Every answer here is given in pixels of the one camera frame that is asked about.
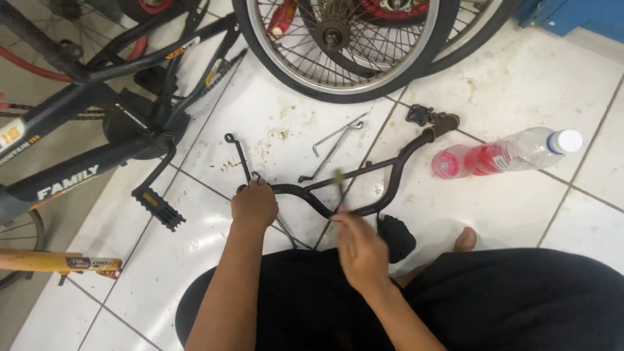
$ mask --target black cloth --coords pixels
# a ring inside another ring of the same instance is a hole
[[[184,345],[215,269],[188,288],[175,316]],[[546,249],[442,254],[401,290],[448,350],[624,350],[624,277],[595,260]],[[344,278],[336,249],[266,255],[257,350],[394,350]]]

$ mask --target handlebar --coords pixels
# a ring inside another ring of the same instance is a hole
[[[434,142],[438,137],[443,136],[449,131],[454,131],[458,127],[459,116],[454,114],[445,115],[444,117],[441,117],[433,126],[425,128],[422,131],[422,134],[420,136],[417,136],[414,140],[412,140],[405,147],[403,147],[396,157],[376,164],[370,164],[368,166],[364,166],[363,168],[356,169],[355,171],[345,173],[344,178],[350,179],[368,172],[375,171],[377,169],[392,166],[392,171],[390,172],[390,179],[388,180],[388,187],[386,189],[386,192],[376,202],[355,209],[352,211],[352,213],[364,217],[369,214],[378,213],[379,211],[386,208],[392,202],[392,200],[394,200],[396,193],[399,191],[403,167],[405,166],[407,160],[412,156],[412,154],[416,150],[420,149],[423,145]],[[241,164],[243,165],[243,170],[245,170],[247,183],[249,183],[251,181],[251,176],[249,174],[249,170],[245,161],[245,156],[240,146],[240,143],[236,139],[234,139],[234,136],[232,134],[229,133],[225,134],[225,141],[229,143],[234,143],[236,145],[238,155],[241,159]],[[301,187],[295,184],[270,185],[275,194],[290,194],[297,196],[307,202],[308,205],[312,206],[312,208],[320,215],[329,219],[332,215],[336,213],[336,211],[331,210],[323,205],[323,203],[316,196],[314,196],[311,191],[326,187],[331,184],[333,184],[333,179],[322,180],[321,182],[317,182],[306,187]]]

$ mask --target bicycle frame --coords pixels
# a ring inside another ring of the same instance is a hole
[[[398,156],[376,164],[367,164],[363,168],[343,174],[341,178],[342,180],[345,180],[355,178],[362,174],[372,172],[377,169],[382,169],[387,166],[392,166],[390,179],[388,180],[388,186],[386,187],[386,191],[384,192],[384,194],[376,202],[360,207],[358,209],[353,209],[351,210],[351,212],[364,217],[370,214],[378,213],[379,211],[386,208],[392,202],[392,200],[396,196],[396,193],[399,191],[403,167],[405,166],[407,160],[412,156],[412,154],[425,144],[434,142],[438,137],[443,136],[449,131],[454,131],[458,127],[459,117],[455,114],[447,114],[444,117],[441,117],[433,126],[425,128],[420,136],[417,136],[414,140],[412,140],[405,147],[403,147],[401,151],[399,151]],[[240,162],[243,165],[243,172],[245,173],[247,184],[249,184],[249,182],[251,182],[251,175],[254,172],[249,172],[249,168],[247,167],[247,162],[245,160],[245,154],[243,153],[243,149],[239,141],[234,139],[234,136],[229,133],[225,134],[225,141],[236,145],[236,150],[238,151]],[[331,216],[336,213],[336,211],[333,209],[329,209],[327,206],[323,205],[323,202],[321,202],[316,196],[314,196],[311,191],[326,187],[328,185],[332,185],[335,182],[336,181],[334,179],[326,179],[321,182],[310,184],[306,187],[300,187],[296,184],[270,185],[276,195],[289,194],[297,196],[307,202],[308,205],[310,205],[320,215],[327,219],[330,219]],[[238,187],[238,190],[236,192],[238,193],[244,187],[246,187],[246,185],[241,185],[240,187]]]
[[[185,12],[189,12],[187,24],[177,42],[130,62],[125,62],[118,56],[123,48],[141,36]],[[20,119],[0,128],[0,166],[93,105],[106,105],[119,109],[142,131],[139,136],[130,140],[96,147],[0,189],[0,224],[39,207],[75,186],[154,147],[168,150],[166,159],[171,160],[175,155],[175,144],[171,142],[171,127],[184,110],[202,95],[213,66],[218,60],[225,59],[226,53],[240,34],[233,13],[195,31],[205,13],[205,9],[203,12],[197,12],[194,8],[188,8],[184,2],[176,1],[173,6],[111,40],[87,64],[83,65],[68,56],[60,45],[28,21],[7,0],[0,0],[0,23],[5,24],[42,54],[52,66],[74,80],[73,84],[46,99]],[[172,89],[182,54],[191,46],[224,31],[225,37],[195,89],[186,98],[173,105]],[[135,73],[167,60],[169,63],[165,84],[161,95],[154,102],[149,115],[151,118],[136,107],[124,104],[119,94],[104,83],[106,80]],[[157,170],[153,172],[155,176],[150,176],[152,180],[158,176]]]

